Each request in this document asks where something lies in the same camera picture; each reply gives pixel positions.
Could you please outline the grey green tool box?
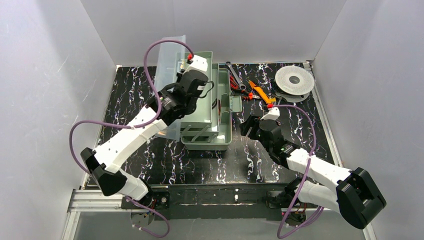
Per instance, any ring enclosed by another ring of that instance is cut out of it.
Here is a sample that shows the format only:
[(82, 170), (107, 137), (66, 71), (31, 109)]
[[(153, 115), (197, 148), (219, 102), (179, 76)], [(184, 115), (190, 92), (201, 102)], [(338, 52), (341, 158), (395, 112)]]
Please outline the grey green tool box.
[[(231, 93), (229, 70), (213, 63), (211, 51), (194, 53), (207, 60), (207, 76), (213, 86), (206, 85), (198, 99), (196, 110), (180, 122), (180, 141), (190, 151), (225, 151), (232, 142), (232, 113), (242, 111), (242, 99)], [(217, 100), (221, 101), (221, 119), (218, 118)]]

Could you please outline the black orange pliers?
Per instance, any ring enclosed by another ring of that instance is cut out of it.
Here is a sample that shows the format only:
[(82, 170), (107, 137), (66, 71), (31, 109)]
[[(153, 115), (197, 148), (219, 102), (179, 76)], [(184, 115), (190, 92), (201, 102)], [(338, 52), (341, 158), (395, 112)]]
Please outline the black orange pliers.
[(222, 111), (220, 100), (216, 101), (216, 108), (217, 108), (218, 119), (220, 120), (221, 119), (221, 111)]

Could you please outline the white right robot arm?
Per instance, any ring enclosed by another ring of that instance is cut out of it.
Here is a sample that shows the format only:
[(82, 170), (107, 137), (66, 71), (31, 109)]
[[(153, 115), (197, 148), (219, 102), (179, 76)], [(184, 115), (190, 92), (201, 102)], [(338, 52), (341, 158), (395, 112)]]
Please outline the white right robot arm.
[(368, 171), (339, 167), (310, 156), (307, 150), (283, 137), (275, 120), (250, 116), (240, 124), (240, 133), (256, 140), (278, 165), (295, 172), (307, 172), (301, 184), (295, 178), (276, 196), (265, 200), (274, 207), (286, 208), (292, 200), (310, 203), (339, 213), (351, 226), (364, 229), (386, 206), (387, 201)]

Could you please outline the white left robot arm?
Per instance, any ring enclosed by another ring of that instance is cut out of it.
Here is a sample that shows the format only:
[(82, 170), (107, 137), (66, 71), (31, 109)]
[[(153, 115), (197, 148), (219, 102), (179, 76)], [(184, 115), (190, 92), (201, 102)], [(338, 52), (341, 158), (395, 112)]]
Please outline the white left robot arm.
[(80, 152), (88, 172), (105, 196), (119, 193), (142, 204), (148, 203), (153, 196), (152, 189), (144, 180), (121, 167), (155, 134), (192, 114), (208, 82), (208, 76), (200, 70), (178, 73), (177, 82), (159, 91), (159, 99), (149, 99), (127, 128), (95, 149), (86, 147)]

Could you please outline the grey combination wrench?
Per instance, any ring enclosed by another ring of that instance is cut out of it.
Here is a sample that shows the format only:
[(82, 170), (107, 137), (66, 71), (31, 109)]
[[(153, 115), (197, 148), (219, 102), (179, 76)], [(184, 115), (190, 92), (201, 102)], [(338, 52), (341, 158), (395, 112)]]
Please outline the grey combination wrench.
[(238, 76), (238, 74), (236, 73), (236, 71), (234, 70), (234, 68), (233, 68), (233, 65), (232, 65), (232, 63), (230, 62), (230, 61), (227, 61), (226, 62), (226, 65), (228, 66), (228, 68), (229, 68), (229, 70), (230, 70), (230, 72), (232, 73), (232, 75), (233, 75), (233, 77), (234, 77), (234, 79), (235, 79), (235, 81), (236, 81), (236, 83), (237, 83), (237, 85), (238, 85), (238, 87), (241, 89), (241, 90), (246, 90), (246, 86), (243, 84), (243, 82), (240, 80), (240, 78), (239, 78), (239, 76)]

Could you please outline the white filament spool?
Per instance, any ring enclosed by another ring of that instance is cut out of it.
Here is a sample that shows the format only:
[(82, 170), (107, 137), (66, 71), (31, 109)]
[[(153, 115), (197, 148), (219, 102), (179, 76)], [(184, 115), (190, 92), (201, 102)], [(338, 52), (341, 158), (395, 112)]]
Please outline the white filament spool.
[(315, 87), (315, 79), (304, 68), (288, 65), (277, 70), (272, 84), (277, 97), (289, 103), (300, 103), (309, 97)]

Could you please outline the red black utility knife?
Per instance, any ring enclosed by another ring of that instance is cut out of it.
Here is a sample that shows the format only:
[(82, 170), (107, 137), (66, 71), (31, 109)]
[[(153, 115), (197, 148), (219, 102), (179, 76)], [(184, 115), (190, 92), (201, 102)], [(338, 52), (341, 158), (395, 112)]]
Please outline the red black utility knife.
[(230, 88), (233, 91), (240, 90), (238, 83), (236, 82), (236, 80), (234, 79), (234, 77), (232, 75), (229, 77), (229, 83), (230, 83)]

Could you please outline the red handled cutter pliers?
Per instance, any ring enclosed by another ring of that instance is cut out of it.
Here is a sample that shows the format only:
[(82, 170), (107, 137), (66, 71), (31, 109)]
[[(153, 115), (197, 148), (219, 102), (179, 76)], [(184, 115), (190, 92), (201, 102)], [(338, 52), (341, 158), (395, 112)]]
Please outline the red handled cutter pliers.
[(254, 94), (253, 94), (253, 93), (251, 93), (251, 92), (242, 92), (242, 93), (241, 93), (241, 98), (242, 98), (243, 100), (254, 100), (254, 99), (258, 99), (258, 100), (260, 100), (260, 99), (261, 99), (261, 97), (260, 97), (260, 96), (254, 95)]

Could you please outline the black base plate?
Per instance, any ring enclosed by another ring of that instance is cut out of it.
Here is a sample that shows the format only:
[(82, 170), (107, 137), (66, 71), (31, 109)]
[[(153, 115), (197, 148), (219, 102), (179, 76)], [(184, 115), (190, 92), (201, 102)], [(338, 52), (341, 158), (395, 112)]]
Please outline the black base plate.
[(280, 221), (294, 194), (284, 183), (153, 185), (140, 204), (168, 220), (266, 219)]

